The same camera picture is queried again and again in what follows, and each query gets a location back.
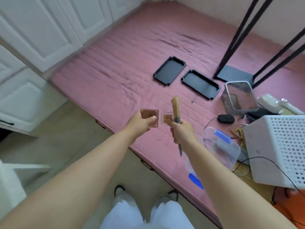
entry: white wall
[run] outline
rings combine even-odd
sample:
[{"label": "white wall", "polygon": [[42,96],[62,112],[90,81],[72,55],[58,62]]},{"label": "white wall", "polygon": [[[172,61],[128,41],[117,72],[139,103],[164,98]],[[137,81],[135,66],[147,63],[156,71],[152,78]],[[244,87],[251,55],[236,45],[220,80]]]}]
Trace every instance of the white wall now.
[{"label": "white wall", "polygon": [[[177,0],[199,12],[239,26],[252,0]],[[254,14],[265,0],[259,0]],[[305,27],[305,0],[273,0],[253,27],[253,33],[286,45]],[[292,49],[305,43],[301,38]]]}]

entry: person's left hand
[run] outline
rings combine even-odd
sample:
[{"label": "person's left hand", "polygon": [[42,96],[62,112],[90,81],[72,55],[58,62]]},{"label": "person's left hand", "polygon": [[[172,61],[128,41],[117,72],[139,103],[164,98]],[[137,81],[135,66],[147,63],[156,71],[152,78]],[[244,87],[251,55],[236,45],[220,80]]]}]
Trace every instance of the person's left hand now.
[{"label": "person's left hand", "polygon": [[125,130],[132,135],[132,143],[135,142],[135,140],[143,135],[145,132],[149,131],[150,128],[149,125],[155,125],[156,124],[156,116],[152,116],[147,119],[142,119],[140,111],[137,111],[127,122],[125,126]]}]

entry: white cabinet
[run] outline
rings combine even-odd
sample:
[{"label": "white cabinet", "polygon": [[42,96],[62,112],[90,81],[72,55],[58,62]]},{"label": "white cabinet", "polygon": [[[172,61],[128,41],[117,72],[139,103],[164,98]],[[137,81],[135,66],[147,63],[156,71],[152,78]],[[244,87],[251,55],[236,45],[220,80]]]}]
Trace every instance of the white cabinet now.
[{"label": "white cabinet", "polygon": [[25,68],[0,84],[0,127],[30,132],[66,101],[44,79]]},{"label": "white cabinet", "polygon": [[58,0],[82,44],[112,24],[107,0]]},{"label": "white cabinet", "polygon": [[0,37],[42,72],[82,47],[57,0],[0,0]]},{"label": "white cabinet", "polygon": [[145,0],[108,0],[112,19],[115,22],[134,8],[138,7]]},{"label": "white cabinet", "polygon": [[0,84],[24,67],[23,62],[0,45]]}]

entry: white pants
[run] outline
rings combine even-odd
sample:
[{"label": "white pants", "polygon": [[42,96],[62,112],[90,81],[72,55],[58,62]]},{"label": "white pants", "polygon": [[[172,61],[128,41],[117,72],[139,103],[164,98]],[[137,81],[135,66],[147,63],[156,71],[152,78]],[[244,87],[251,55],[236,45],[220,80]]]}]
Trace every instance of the white pants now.
[{"label": "white pants", "polygon": [[[118,195],[113,203],[114,207],[105,217],[100,229],[129,229],[144,225],[135,199],[126,191]],[[168,229],[194,229],[179,203],[175,201],[154,206],[149,224]]]}]

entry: black rack leg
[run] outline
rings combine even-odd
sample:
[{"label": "black rack leg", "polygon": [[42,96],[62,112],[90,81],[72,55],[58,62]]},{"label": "black rack leg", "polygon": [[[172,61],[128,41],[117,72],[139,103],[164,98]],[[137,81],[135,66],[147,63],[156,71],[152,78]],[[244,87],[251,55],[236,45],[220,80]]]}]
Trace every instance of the black rack leg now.
[{"label": "black rack leg", "polygon": [[273,68],[271,71],[269,71],[267,74],[265,74],[265,76],[262,77],[259,81],[257,81],[255,84],[253,84],[252,89],[256,88],[258,85],[260,85],[262,82],[264,82],[274,73],[276,73],[279,69],[281,69],[287,63],[289,63],[291,60],[293,60],[303,51],[305,51],[305,43],[302,46],[300,46],[296,51],[294,51],[291,55],[289,55],[287,58],[285,58],[282,62],[280,62],[275,68]]},{"label": "black rack leg", "polygon": [[269,67],[274,61],[281,57],[293,44],[295,44],[300,38],[305,35],[305,28],[298,33],[286,46],[283,47],[268,63],[266,63],[257,73],[253,75],[253,81],[258,77],[267,67]]},{"label": "black rack leg", "polygon": [[242,41],[247,37],[247,35],[250,33],[254,25],[257,23],[257,21],[260,19],[262,14],[265,12],[265,10],[268,8],[268,6],[271,4],[273,0],[265,0],[259,11],[255,14],[249,25],[245,28],[244,32],[240,35],[237,42],[234,44],[233,48],[230,50],[230,53],[222,59],[222,63],[220,64],[219,68],[217,69],[216,73],[214,74],[214,78],[218,78],[218,74],[223,69],[225,64],[229,61],[229,59],[232,57],[234,52],[237,50],[237,48],[241,45]]},{"label": "black rack leg", "polygon": [[242,20],[242,23],[240,23],[240,25],[239,25],[239,27],[238,27],[238,29],[237,29],[237,31],[236,31],[236,33],[235,33],[235,35],[234,35],[234,37],[233,37],[231,43],[230,43],[230,45],[229,45],[228,48],[227,48],[226,53],[224,54],[224,56],[223,56],[221,62],[219,63],[218,68],[217,68],[217,70],[216,70],[216,72],[215,72],[213,78],[217,77],[217,75],[219,74],[219,72],[223,69],[224,65],[226,64],[224,61],[226,61],[227,57],[230,59],[230,57],[232,56],[232,54],[230,53],[230,52],[231,52],[231,49],[232,49],[232,47],[234,46],[236,40],[238,39],[240,33],[242,32],[242,29],[244,28],[244,26],[245,26],[247,20],[249,19],[250,15],[251,15],[252,11],[254,10],[254,8],[255,8],[255,6],[256,6],[256,4],[257,4],[258,1],[259,1],[259,0],[253,0],[253,1],[252,1],[252,3],[251,3],[251,5],[250,5],[249,9],[248,9],[247,12],[246,12],[245,17],[244,17],[243,20]]}]

